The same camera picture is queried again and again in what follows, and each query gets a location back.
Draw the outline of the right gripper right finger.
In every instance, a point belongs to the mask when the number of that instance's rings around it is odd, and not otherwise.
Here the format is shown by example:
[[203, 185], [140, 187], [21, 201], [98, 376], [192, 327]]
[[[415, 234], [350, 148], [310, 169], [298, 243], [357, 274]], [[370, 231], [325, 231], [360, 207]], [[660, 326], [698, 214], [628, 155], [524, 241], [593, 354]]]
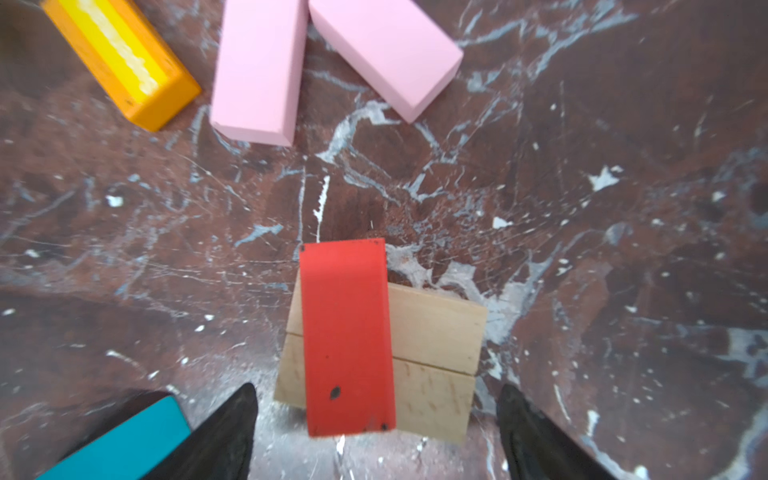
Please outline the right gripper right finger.
[[512, 479], [613, 477], [516, 386], [502, 387], [496, 415]]

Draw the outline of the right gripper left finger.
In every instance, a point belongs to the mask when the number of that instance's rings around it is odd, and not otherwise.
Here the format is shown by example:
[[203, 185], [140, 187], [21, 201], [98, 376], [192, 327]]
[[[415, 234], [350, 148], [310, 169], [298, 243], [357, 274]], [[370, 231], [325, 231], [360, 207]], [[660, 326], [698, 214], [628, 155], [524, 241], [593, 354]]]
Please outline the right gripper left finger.
[[257, 416], [256, 388], [245, 383], [144, 477], [246, 480]]

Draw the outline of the natural wood block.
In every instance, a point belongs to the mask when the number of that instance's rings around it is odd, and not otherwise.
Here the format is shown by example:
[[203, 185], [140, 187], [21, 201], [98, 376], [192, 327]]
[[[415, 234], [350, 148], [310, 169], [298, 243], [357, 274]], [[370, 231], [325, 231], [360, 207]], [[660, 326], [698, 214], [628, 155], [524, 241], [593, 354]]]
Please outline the natural wood block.
[[[465, 442], [475, 390], [472, 376], [395, 359], [397, 428], [457, 445]], [[303, 338], [288, 334], [274, 399], [306, 407]]]
[[[487, 310], [434, 291], [385, 285], [355, 287], [348, 279], [329, 283], [300, 278], [288, 334], [303, 338], [305, 372], [381, 380], [392, 376], [384, 354], [395, 359], [473, 376], [479, 364]], [[390, 348], [383, 341], [389, 314]]]

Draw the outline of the red rectangular block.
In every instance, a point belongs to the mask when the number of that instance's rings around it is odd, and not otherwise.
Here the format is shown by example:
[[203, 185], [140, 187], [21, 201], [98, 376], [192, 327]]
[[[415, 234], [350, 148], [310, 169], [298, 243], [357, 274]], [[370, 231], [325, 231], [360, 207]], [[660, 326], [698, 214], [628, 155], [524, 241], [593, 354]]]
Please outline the red rectangular block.
[[384, 240], [305, 244], [299, 271], [309, 435], [394, 429]]

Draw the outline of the pink block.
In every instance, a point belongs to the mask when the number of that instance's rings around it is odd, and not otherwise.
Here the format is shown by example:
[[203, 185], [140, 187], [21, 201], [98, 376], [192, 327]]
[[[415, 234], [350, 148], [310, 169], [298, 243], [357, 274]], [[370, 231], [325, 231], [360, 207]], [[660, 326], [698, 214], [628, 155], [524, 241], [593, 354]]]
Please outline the pink block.
[[210, 120], [225, 137], [293, 144], [309, 22], [303, 0], [227, 0]]
[[453, 80], [463, 51], [413, 1], [311, 1], [311, 20], [408, 123]]

